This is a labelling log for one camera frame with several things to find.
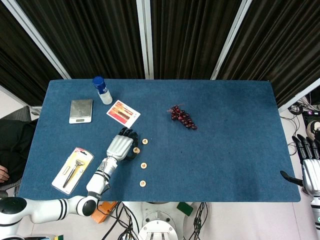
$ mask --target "orange object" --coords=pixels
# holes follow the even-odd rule
[[[116,201],[104,201],[102,204],[97,206],[97,209],[91,215],[91,218],[98,224],[103,223],[116,205]]]

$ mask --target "black jacket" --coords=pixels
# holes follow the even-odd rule
[[[36,125],[19,120],[0,119],[0,165],[10,178],[0,186],[18,181],[25,170]]]

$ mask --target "white floor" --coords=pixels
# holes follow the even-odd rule
[[[22,106],[0,92],[0,118],[21,108]],[[292,117],[288,111],[281,114]],[[305,136],[303,119],[299,116],[301,127],[298,131]],[[293,126],[282,120],[283,129],[288,142],[294,132]],[[295,176],[302,177],[301,166],[297,155],[291,157]],[[298,203],[246,203],[246,202],[214,202],[209,205],[209,217],[204,225],[201,240],[317,240],[310,197],[301,193]],[[66,240],[90,239],[99,240],[108,231],[114,220],[96,224],[90,217],[69,215],[62,221],[44,224],[33,224],[25,217],[18,234],[64,235]],[[185,222],[185,236],[192,230],[193,219]],[[117,225],[107,238],[118,239],[122,232]]]

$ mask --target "grape cluster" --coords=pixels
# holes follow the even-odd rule
[[[192,121],[190,114],[186,113],[185,110],[181,110],[178,105],[175,105],[171,108],[171,119],[173,121],[179,120],[187,129],[196,130],[198,127]]]

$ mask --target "card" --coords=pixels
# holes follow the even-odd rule
[[[140,116],[139,112],[119,100],[117,100],[115,104],[113,104],[113,106],[106,112],[106,114],[128,129],[131,128],[131,126]]]

